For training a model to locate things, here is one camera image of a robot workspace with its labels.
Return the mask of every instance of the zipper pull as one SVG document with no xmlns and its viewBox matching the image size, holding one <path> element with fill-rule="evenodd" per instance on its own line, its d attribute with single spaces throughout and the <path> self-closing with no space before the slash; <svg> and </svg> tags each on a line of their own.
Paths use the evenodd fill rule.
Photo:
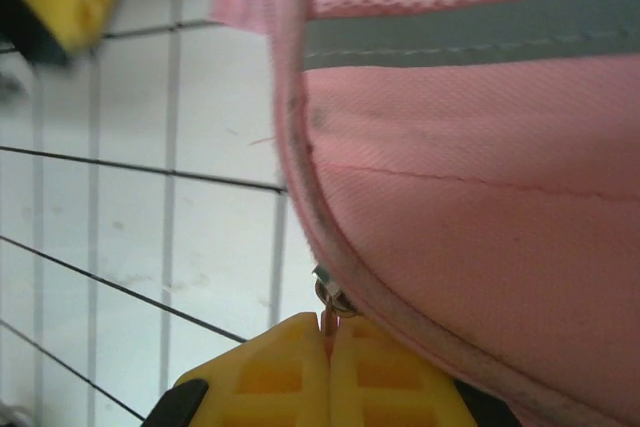
<svg viewBox="0 0 640 427">
<path fill-rule="evenodd" d="M 313 269 L 313 274 L 316 276 L 316 295 L 328 311 L 345 318 L 360 315 L 327 269 L 318 265 Z"/>
</svg>

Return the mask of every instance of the gray reflective stripe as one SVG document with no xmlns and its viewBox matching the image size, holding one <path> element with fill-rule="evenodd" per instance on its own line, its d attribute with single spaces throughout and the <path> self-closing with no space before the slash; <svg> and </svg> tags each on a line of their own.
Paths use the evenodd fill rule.
<svg viewBox="0 0 640 427">
<path fill-rule="evenodd" d="M 421 15 L 311 21 L 305 69 L 629 52 L 640 52 L 640 0 L 519 0 Z"/>
</svg>

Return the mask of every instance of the stitching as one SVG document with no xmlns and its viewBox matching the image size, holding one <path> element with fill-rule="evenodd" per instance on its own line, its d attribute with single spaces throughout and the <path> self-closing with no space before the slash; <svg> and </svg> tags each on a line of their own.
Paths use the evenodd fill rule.
<svg viewBox="0 0 640 427">
<path fill-rule="evenodd" d="M 524 47 L 540 47 L 553 44 L 586 44 L 599 40 L 625 38 L 638 35 L 640 29 L 620 27 L 616 30 L 601 32 L 580 32 L 578 34 L 558 35 L 556 37 L 544 37 L 539 39 L 523 40 L 521 42 L 503 42 L 494 44 L 480 44 L 468 47 L 441 47 L 433 49 L 370 49 L 370 50 L 334 50 L 328 52 L 316 52 L 305 55 L 305 59 L 314 57 L 340 57 L 344 55 L 434 55 L 440 53 L 460 54 L 465 52 L 485 50 L 509 50 Z"/>
<path fill-rule="evenodd" d="M 371 172 L 376 174 L 399 175 L 402 177 L 413 177 L 417 179 L 441 180 L 445 182 L 460 182 L 460 183 L 470 184 L 470 185 L 484 185 L 488 187 L 512 189 L 512 190 L 517 190 L 519 192 L 535 192 L 535 193 L 541 193 L 546 195 L 556 195 L 556 196 L 564 195 L 564 196 L 569 196 L 569 197 L 578 198 L 578 199 L 600 199 L 605 202 L 640 204 L 640 195 L 638 194 L 609 194 L 607 192 L 600 192 L 598 190 L 574 190 L 574 189 L 562 188 L 562 187 L 551 188 L 551 187 L 545 187 L 543 185 L 521 185 L 521 184 L 514 184 L 511 182 L 486 180 L 486 179 L 481 179 L 479 177 L 461 177 L 457 175 L 416 174 L 412 172 L 397 172 L 394 170 L 377 169 L 374 167 L 356 167 L 353 165 L 335 164 L 333 162 L 327 162 L 324 160 L 316 161 L 316 165 L 318 166 L 324 165 L 327 167 L 333 167 L 333 168 L 344 169 L 344 170 Z"/>
</svg>

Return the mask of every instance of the black plastic part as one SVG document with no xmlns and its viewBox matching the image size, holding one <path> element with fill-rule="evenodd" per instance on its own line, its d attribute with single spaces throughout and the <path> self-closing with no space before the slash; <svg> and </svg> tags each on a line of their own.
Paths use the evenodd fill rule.
<svg viewBox="0 0 640 427">
<path fill-rule="evenodd" d="M 454 384 L 478 427 L 522 427 L 509 406 L 502 400 L 459 380 L 455 380 Z"/>
<path fill-rule="evenodd" d="M 31 63 L 68 65 L 69 53 L 24 0 L 0 0 L 0 37 Z"/>
<path fill-rule="evenodd" d="M 142 427 L 189 427 L 209 384 L 193 379 L 164 393 Z"/>
</svg>

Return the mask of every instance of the pink fabric tab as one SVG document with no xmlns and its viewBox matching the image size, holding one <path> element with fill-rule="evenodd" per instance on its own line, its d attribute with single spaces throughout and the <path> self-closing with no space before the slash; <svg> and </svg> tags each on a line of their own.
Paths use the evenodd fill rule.
<svg viewBox="0 0 640 427">
<path fill-rule="evenodd" d="M 267 33 L 264 0 L 214 0 L 211 19 L 240 30 Z"/>
</svg>

